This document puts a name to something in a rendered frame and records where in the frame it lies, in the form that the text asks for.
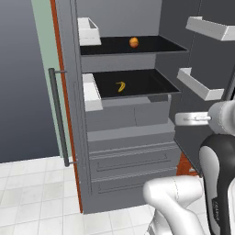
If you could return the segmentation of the orange-red cabinet side panel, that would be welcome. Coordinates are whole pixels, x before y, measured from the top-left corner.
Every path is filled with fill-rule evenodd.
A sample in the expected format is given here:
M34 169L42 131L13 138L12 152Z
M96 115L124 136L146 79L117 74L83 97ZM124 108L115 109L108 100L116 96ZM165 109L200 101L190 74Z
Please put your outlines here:
M67 123L68 123L68 131L69 131L69 136L70 136L70 145L71 145L72 159L73 159L71 162L69 162L68 160L69 158L67 157L66 161L69 164L73 165L80 213L83 213L83 205L82 205L80 183L79 183L79 174L78 174L78 167L77 167L75 148L74 148L74 142L73 142L72 121L71 121L71 115L70 115L69 99L68 99L66 78L65 78L66 71L64 70L64 63L63 63L63 56L62 56L62 43L61 43L61 35L60 35L60 29L59 29L56 0L50 0L50 7L51 7L56 47L57 47L59 66L60 66L60 70L58 71L58 73L61 75L61 79L62 79L62 92L63 92L63 99L64 99L64 105L65 105L65 110L66 110L66 118L67 118Z

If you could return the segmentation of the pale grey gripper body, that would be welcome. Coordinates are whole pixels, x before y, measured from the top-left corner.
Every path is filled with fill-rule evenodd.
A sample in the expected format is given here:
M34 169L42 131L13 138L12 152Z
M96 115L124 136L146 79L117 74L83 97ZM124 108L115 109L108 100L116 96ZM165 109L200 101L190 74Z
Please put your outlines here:
M208 112L177 113L174 117L176 126L204 126L210 119Z

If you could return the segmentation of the grey fridge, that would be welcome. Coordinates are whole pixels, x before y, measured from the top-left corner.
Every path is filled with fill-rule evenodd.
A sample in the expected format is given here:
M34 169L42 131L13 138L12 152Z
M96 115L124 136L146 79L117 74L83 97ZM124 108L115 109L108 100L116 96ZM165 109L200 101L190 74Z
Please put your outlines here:
M98 26L100 39L104 37L162 36L160 34L162 0L76 0L77 18L90 17ZM156 59L166 53L125 53L105 55L82 55L82 77L84 73L101 73L116 71L134 71L156 69ZM172 99L178 94L168 94ZM147 102L147 96L114 97L103 99L102 106L135 106ZM170 116L165 124L126 127L88 131L88 153L113 149L131 148L174 141L181 150L180 159L186 157L193 165L198 165L198 152L202 141L211 134L211 128L204 126L176 126L174 117ZM181 170L179 162L175 166L176 174Z

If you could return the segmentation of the white door bin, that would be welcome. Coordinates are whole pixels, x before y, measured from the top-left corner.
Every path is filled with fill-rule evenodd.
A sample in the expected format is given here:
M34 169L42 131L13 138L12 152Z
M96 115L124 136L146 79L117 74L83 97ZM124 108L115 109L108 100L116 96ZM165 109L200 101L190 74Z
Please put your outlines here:
M95 83L95 78L91 73L83 74L84 83L84 106L85 111L98 111L102 110L102 101L98 88Z
M78 17L77 21L81 46L99 46L102 44L99 28L90 17Z
M189 17L185 28L219 41L235 41L235 26L207 21L202 17Z
M198 82L198 80L191 75L191 68L180 68L177 74L177 79L204 101L220 100L223 96L223 89L209 89Z

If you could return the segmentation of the grey right fridge door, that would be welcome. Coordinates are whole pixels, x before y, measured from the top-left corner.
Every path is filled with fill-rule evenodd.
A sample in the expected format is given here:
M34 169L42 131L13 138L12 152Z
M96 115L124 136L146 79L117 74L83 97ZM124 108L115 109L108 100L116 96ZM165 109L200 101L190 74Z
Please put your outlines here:
M162 0L160 34L186 48L185 52L157 57L156 67L181 94L172 99L170 116L184 112L206 112L213 105L177 78L181 68L210 90L222 89L222 100L230 100L235 90L235 41L220 41L188 30L189 17L235 26L235 0Z

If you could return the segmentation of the grey fridge door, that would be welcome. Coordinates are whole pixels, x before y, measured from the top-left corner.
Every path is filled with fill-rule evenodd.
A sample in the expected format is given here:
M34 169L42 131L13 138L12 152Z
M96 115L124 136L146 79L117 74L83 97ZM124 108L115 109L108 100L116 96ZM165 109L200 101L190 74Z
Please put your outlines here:
M181 68L210 90L222 89L222 100L230 100L235 90L235 41L220 41L188 30L189 17L235 26L235 0L162 0L160 34L186 48L185 52L157 57L156 67L181 94L172 99L170 116L184 112L206 112L213 105L177 78Z
M88 213L91 196L88 141L85 124L84 87L77 23L76 0L57 0L57 13L62 44L62 58L67 86L70 116L69 131L80 211Z

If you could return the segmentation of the black fridge shelf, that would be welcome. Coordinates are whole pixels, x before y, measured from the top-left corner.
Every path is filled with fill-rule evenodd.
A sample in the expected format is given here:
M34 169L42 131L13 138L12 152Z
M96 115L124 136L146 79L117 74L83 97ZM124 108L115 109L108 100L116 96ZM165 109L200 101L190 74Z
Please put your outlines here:
M100 45L81 46L82 55L105 55L125 53L155 53L186 51L186 48L162 36L139 36L139 45L132 48L130 37L104 37Z
M144 95L178 94L180 90L156 69L93 73L103 99ZM119 93L117 82L125 82Z

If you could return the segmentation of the grey left fridge door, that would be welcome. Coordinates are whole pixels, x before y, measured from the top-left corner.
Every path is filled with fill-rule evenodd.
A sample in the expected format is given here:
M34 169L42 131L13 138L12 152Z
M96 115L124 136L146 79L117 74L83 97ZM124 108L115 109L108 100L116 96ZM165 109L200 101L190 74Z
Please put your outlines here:
M88 213L91 196L88 141L85 124L84 87L77 23L76 0L57 0L57 13L62 44L62 58L67 86L70 116L69 131L80 211Z

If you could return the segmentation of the grey freezer drawer front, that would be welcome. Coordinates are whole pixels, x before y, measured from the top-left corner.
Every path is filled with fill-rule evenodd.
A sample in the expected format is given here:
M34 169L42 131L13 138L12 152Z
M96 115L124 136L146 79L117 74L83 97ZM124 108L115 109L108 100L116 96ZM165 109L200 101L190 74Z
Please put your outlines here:
M133 173L92 181L92 196L84 208L85 213L97 213L145 203L142 187L151 179L176 176L176 167L145 173Z
M100 179L172 168L179 162L180 154L181 150L174 141L93 151L89 156L91 178Z

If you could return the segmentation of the grey crisper drawer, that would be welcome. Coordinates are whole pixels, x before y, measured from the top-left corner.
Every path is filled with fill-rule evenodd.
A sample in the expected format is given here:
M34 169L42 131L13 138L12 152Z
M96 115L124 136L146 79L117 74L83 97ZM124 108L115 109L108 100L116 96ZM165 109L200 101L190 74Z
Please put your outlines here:
M147 96L147 102L135 106L135 119L138 126L165 124L168 121L171 95Z
M136 125L134 106L108 106L86 113L88 131L121 129Z

